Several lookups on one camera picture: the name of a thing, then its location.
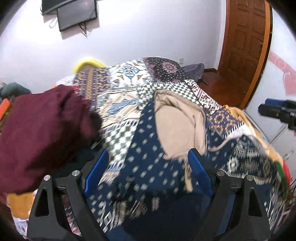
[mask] maroon clothing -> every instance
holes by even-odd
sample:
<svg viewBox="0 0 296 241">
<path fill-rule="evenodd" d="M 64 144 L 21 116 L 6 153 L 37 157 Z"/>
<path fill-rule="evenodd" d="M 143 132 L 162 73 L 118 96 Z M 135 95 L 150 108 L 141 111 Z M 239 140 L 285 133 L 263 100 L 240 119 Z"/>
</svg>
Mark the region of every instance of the maroon clothing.
<svg viewBox="0 0 296 241">
<path fill-rule="evenodd" d="M 89 107 L 89 100 L 63 85 L 17 97 L 0 137 L 0 192 L 35 190 L 95 137 L 100 126 Z"/>
</svg>

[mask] wooden door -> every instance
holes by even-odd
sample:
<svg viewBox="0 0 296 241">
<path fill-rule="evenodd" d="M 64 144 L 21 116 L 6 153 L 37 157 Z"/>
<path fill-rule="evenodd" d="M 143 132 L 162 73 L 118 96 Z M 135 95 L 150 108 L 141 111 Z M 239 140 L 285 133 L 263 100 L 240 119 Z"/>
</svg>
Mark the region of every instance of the wooden door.
<svg viewBox="0 0 296 241">
<path fill-rule="evenodd" d="M 219 74 L 245 95 L 243 109 L 259 79 L 270 34 L 270 7 L 264 0 L 227 0 L 226 33 Z"/>
</svg>

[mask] silver bolt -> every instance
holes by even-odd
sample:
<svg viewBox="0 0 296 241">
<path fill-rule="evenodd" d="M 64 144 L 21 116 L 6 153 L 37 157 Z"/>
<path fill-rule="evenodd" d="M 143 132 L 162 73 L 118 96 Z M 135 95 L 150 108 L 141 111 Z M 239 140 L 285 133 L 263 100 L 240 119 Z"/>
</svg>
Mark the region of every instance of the silver bolt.
<svg viewBox="0 0 296 241">
<path fill-rule="evenodd" d="M 247 175 L 247 180 L 248 180 L 248 181 L 253 181 L 254 178 L 253 178 L 251 175 Z"/>
<path fill-rule="evenodd" d="M 50 179 L 50 175 L 46 175 L 43 179 L 44 181 L 48 181 Z"/>
<path fill-rule="evenodd" d="M 75 171 L 72 172 L 72 175 L 74 177 L 78 176 L 79 174 L 80 174 L 80 171 L 79 170 L 75 170 Z"/>
<path fill-rule="evenodd" d="M 222 170 L 218 170 L 217 171 L 217 175 L 220 176 L 220 177 L 222 177 L 222 176 L 225 175 L 225 172 L 223 172 Z"/>
</svg>

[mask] pink flower motif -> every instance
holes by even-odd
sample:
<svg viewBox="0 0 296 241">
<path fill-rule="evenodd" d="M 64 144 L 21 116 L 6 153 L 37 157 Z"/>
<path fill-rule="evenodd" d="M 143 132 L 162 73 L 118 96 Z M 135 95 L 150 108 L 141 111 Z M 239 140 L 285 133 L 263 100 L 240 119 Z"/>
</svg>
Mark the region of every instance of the pink flower motif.
<svg viewBox="0 0 296 241">
<path fill-rule="evenodd" d="M 174 64 L 169 62 L 163 62 L 162 66 L 163 66 L 163 70 L 165 70 L 168 74 L 171 74 L 171 73 L 176 74 L 178 71 L 178 68 Z"/>
</svg>

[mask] white wall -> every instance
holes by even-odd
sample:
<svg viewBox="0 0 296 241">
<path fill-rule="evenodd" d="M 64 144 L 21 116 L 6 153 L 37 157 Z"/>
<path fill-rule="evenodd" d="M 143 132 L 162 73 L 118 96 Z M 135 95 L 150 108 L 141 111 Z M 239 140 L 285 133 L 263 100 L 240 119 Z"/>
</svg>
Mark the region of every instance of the white wall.
<svg viewBox="0 0 296 241">
<path fill-rule="evenodd" d="M 83 57 L 106 66 L 149 56 L 184 65 L 215 67 L 221 15 L 217 0 L 103 0 L 88 38 L 78 26 L 62 34 L 40 14 L 41 0 L 27 0 L 0 37 L 0 79 L 32 92 L 71 74 Z"/>
<path fill-rule="evenodd" d="M 214 68 L 218 69 L 222 47 L 223 47 L 223 40 L 224 40 L 224 33 L 225 33 L 225 24 L 226 24 L 226 0 L 220 0 L 220 34 L 219 34 L 219 42 L 217 47 L 217 54 L 216 54 L 216 61 Z"/>
<path fill-rule="evenodd" d="M 296 69 L 295 38 L 285 22 L 274 9 L 273 33 L 270 51 L 282 58 L 293 69 Z M 268 61 L 256 92 L 246 108 L 246 112 L 256 122 L 269 140 L 273 140 L 272 146 L 281 154 L 281 156 L 290 153 L 289 159 L 286 162 L 290 169 L 291 176 L 295 179 L 296 136 L 294 135 L 294 132 L 289 129 L 285 129 L 277 136 L 286 124 L 281 123 L 277 119 L 263 117 L 258 113 L 258 106 L 261 103 L 264 103 L 267 98 L 296 100 L 296 95 L 286 95 L 283 75 L 284 73 L 281 69 L 279 69 L 271 61 Z"/>
</svg>

